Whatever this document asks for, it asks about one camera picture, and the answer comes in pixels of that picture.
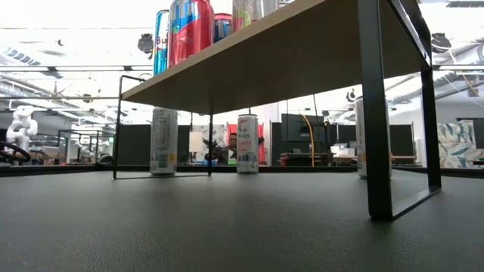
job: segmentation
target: energy drink can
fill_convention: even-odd
[[[257,115],[242,114],[237,121],[237,173],[259,172],[259,124]]]
[[[169,10],[169,65],[173,66],[213,43],[214,14],[207,0],[175,0]]]
[[[154,75],[163,72],[168,67],[168,29],[169,10],[158,11],[154,30]]]
[[[213,31],[213,42],[232,34],[232,16],[230,14],[215,14],[215,29]]]
[[[363,97],[358,97],[355,100],[356,112],[356,152],[358,158],[358,175],[360,178],[367,176],[367,157],[366,157],[366,142],[365,142],[365,114],[363,111]],[[390,127],[388,123],[388,110],[386,111],[386,133],[388,135],[388,163],[390,170],[390,177],[392,176],[392,152],[390,147]]]
[[[153,74],[166,70],[168,65],[169,11],[159,11],[155,28]],[[155,107],[151,121],[150,173],[174,175],[177,163],[178,112]]]
[[[279,8],[278,0],[234,0],[232,25],[237,32]]]
[[[176,173],[178,143],[178,113],[176,110],[155,108],[151,122],[150,173]]]

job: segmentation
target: red can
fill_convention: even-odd
[[[169,66],[213,43],[214,14],[207,0],[175,0],[170,8]]]

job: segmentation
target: yellow cable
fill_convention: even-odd
[[[454,54],[452,53],[452,50],[451,50],[451,49],[449,49],[449,50],[448,50],[448,53],[451,55],[452,61],[454,61],[454,64],[455,64],[455,63],[456,63],[456,60],[455,60],[455,56],[454,56]],[[480,96],[480,95],[479,95],[479,92],[477,92],[477,91],[476,91],[476,89],[475,89],[475,88],[472,86],[472,84],[471,84],[471,83],[470,83],[470,81],[467,79],[467,77],[466,77],[465,75],[462,75],[462,77],[464,77],[464,80],[466,81],[467,86],[469,86],[469,88],[470,88],[471,90],[473,90],[473,91],[474,91],[474,92],[477,94],[477,96],[479,97],[479,96]]]
[[[304,120],[308,123],[308,127],[309,127],[309,135],[311,135],[311,163],[312,163],[312,167],[315,167],[315,142],[312,138],[312,128],[311,128],[311,123],[309,123],[308,119],[306,118],[306,116],[304,114],[301,114],[302,117],[304,117]]]

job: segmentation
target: shelf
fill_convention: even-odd
[[[415,0],[401,0],[418,12]],[[421,57],[380,1],[385,77]],[[123,100],[217,114],[361,83],[357,0],[298,0],[128,90]]]

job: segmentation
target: white robot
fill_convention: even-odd
[[[33,111],[32,106],[19,106],[14,111],[14,121],[7,129],[7,143],[16,144],[26,152],[29,152],[30,137],[37,135],[38,131],[37,121],[32,119]],[[12,151],[10,148],[5,148],[7,153]]]
[[[89,158],[89,161],[94,162],[95,159],[99,156],[99,154],[103,153],[104,149],[106,147],[109,147],[110,144],[109,144],[109,141],[100,142],[98,144],[97,154],[95,154],[95,151],[96,151],[95,144],[91,145],[91,150],[89,150],[89,147],[83,146],[79,141],[74,142],[74,145],[81,150],[81,154],[83,156],[87,156]]]

